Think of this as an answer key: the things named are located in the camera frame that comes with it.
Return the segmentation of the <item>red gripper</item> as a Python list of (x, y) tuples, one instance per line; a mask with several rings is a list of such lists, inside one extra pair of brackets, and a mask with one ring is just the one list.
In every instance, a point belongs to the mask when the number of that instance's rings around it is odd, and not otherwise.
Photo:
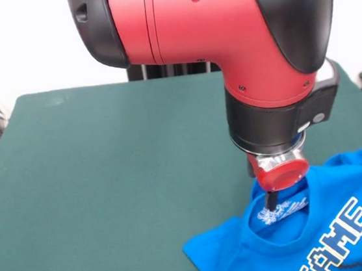
[(278, 191), (301, 181), (309, 169), (309, 163), (300, 149), (269, 156), (248, 154), (248, 160), (257, 182), (266, 191), (265, 208), (271, 212), (278, 205)]

